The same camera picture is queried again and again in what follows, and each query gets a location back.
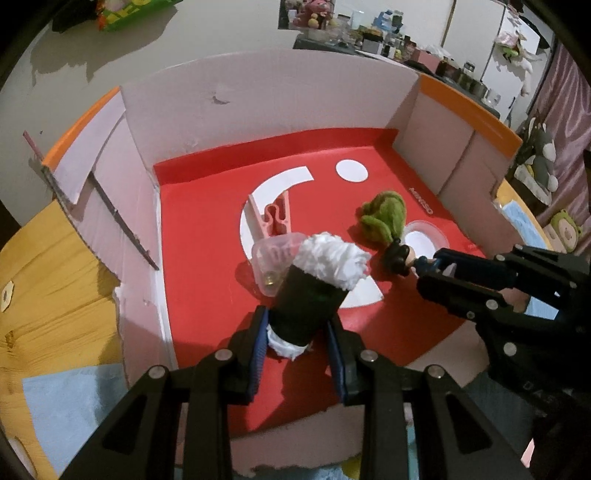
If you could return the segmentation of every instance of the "red surface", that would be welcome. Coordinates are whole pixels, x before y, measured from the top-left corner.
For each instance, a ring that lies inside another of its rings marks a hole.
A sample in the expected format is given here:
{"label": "red surface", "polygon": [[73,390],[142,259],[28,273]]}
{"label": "red surface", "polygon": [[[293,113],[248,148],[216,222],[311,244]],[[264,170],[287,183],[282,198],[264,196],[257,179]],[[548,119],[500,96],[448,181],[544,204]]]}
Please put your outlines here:
{"label": "red surface", "polygon": [[[289,168],[306,166],[314,177],[290,189],[294,232],[329,231],[374,253],[378,246],[364,241],[356,210],[377,193],[396,190],[407,203],[407,222],[427,220],[444,232],[451,248],[474,253],[473,244],[435,195],[390,147],[396,133],[379,129],[308,131],[156,165],[161,183],[164,279],[180,367],[193,365],[225,346],[237,329],[248,324],[255,307],[270,301],[258,293],[254,283],[239,238],[239,222],[247,196],[264,180]],[[368,179],[361,183],[341,179],[335,165],[344,158],[363,163]],[[428,203],[432,215],[410,189]],[[388,278],[378,260],[377,256],[372,259],[371,274],[384,300],[339,313],[345,328],[359,332],[368,348],[405,365],[462,321],[424,301],[414,277]],[[336,404],[329,375],[322,336],[314,341],[313,352],[295,362],[268,353],[254,403],[230,408],[231,434],[274,427]]]}

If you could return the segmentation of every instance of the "transparent plastic container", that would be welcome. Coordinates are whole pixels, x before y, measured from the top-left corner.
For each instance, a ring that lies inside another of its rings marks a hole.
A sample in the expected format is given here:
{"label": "transparent plastic container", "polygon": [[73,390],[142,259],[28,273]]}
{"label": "transparent plastic container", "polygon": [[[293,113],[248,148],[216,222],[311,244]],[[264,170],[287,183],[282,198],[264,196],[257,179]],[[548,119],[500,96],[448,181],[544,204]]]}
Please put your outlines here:
{"label": "transparent plastic container", "polygon": [[306,238],[308,236],[303,233],[292,232],[264,238],[252,246],[252,271],[263,295],[277,295],[287,270]]}
{"label": "transparent plastic container", "polygon": [[443,232],[424,220],[416,220],[405,226],[400,240],[413,248],[417,258],[433,258],[440,248],[449,248],[449,242]]}

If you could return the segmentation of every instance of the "pink curtain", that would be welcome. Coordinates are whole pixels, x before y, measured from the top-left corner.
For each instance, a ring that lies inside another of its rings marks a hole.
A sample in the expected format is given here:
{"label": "pink curtain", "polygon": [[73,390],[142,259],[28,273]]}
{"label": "pink curtain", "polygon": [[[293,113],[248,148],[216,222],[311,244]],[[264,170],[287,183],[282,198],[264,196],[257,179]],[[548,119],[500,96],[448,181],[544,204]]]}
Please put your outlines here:
{"label": "pink curtain", "polygon": [[589,258],[591,214],[583,150],[591,144],[591,87],[562,44],[535,101],[532,113],[536,111],[545,119],[554,137],[554,175],[558,179],[558,190],[552,194],[552,204],[538,216],[538,221],[545,226],[554,214],[565,209],[583,228],[575,253]]}

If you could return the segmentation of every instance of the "orange tape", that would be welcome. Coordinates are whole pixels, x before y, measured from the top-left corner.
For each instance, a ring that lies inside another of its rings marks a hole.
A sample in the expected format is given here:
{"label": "orange tape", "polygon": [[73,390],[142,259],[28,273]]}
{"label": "orange tape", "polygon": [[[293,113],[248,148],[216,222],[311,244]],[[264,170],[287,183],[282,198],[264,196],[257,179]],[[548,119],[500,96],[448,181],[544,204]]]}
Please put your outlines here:
{"label": "orange tape", "polygon": [[88,111],[82,115],[70,129],[64,133],[61,138],[53,145],[51,150],[45,156],[43,165],[54,171],[60,163],[60,160],[67,152],[68,148],[72,146],[74,140],[84,127],[94,118],[94,116],[119,92],[119,87],[112,89],[100,100],[98,100]]}
{"label": "orange tape", "polygon": [[421,75],[421,92],[454,112],[485,137],[508,159],[513,159],[521,139],[486,109],[466,95],[429,75]]}

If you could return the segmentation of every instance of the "pink box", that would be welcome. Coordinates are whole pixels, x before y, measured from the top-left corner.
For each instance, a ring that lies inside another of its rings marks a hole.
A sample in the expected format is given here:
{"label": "pink box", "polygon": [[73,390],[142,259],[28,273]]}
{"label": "pink box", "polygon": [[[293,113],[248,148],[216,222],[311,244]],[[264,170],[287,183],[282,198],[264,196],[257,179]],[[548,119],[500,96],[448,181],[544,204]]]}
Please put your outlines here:
{"label": "pink box", "polygon": [[422,63],[433,73],[435,73],[435,70],[437,70],[437,65],[439,65],[439,62],[441,61],[439,60],[439,57],[436,57],[435,55],[432,55],[426,51],[422,51],[419,49],[416,49],[413,52],[413,56],[410,58],[411,60]]}

